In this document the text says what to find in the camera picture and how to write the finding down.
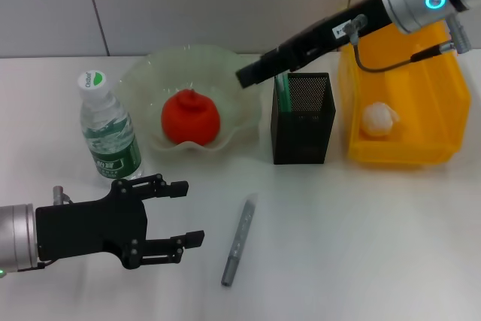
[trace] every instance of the gray marker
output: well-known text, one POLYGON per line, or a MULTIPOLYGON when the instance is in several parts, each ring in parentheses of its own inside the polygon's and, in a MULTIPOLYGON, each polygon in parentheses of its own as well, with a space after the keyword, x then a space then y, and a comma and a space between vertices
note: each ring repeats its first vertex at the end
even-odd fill
POLYGON ((254 210, 256 209, 252 199, 252 196, 247 199, 244 210, 242 211, 242 216, 240 216, 239 226, 235 232, 231 252, 228 255, 224 274, 222 275, 221 284, 223 286, 232 286, 232 282, 234 282, 235 272, 239 266, 244 244, 246 244, 247 234, 249 233, 250 223, 253 221, 254 210))

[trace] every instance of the white table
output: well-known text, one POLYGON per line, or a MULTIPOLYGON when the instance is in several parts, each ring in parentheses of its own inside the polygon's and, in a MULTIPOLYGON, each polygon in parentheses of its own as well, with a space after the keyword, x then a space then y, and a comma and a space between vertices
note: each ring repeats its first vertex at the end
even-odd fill
MULTIPOLYGON (((110 78, 135 57, 3 59, 0 205, 74 201, 107 193, 79 129, 75 81, 94 68, 110 78)), ((305 71, 328 71, 337 54, 305 71)), ((350 162, 340 105, 324 165, 274 166, 272 81, 263 85, 260 145, 189 163, 149 163, 146 174, 188 180, 185 198, 146 201, 148 238, 205 230, 179 265, 124 270, 97 254, 0 280, 8 321, 395 321, 481 318, 481 51, 460 57, 472 91, 463 150, 440 167, 386 171, 350 162), (220 278, 242 199, 259 193, 231 289, 220 278)))

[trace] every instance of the black mesh pen holder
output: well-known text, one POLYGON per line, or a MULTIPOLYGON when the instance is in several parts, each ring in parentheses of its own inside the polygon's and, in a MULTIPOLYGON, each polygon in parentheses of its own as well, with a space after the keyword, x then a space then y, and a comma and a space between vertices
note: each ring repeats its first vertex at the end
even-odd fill
POLYGON ((283 83, 276 79, 272 102, 274 164, 322 164, 336 114, 329 74, 283 76, 283 83))

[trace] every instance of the water bottle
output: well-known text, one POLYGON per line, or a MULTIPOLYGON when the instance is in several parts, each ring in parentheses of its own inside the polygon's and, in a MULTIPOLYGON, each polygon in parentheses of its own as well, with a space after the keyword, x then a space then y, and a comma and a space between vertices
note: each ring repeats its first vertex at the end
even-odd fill
POLYGON ((132 120, 110 92, 101 71, 86 71, 78 78, 82 97, 80 124, 99 174, 107 181, 132 180, 142 175, 142 159, 132 120))

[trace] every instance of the glass bowl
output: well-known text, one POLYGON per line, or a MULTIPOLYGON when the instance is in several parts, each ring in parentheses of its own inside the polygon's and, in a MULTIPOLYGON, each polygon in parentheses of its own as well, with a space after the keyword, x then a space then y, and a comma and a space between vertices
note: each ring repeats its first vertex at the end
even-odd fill
POLYGON ((141 59, 113 93, 130 113, 136 135, 147 139, 154 150, 220 150, 238 132, 257 129, 261 119, 258 87, 242 89, 235 77, 248 63, 236 53, 210 45, 171 48, 141 59), (174 144, 162 130, 162 108, 182 89, 194 89, 209 97, 219 111, 219 134, 205 146, 174 144))

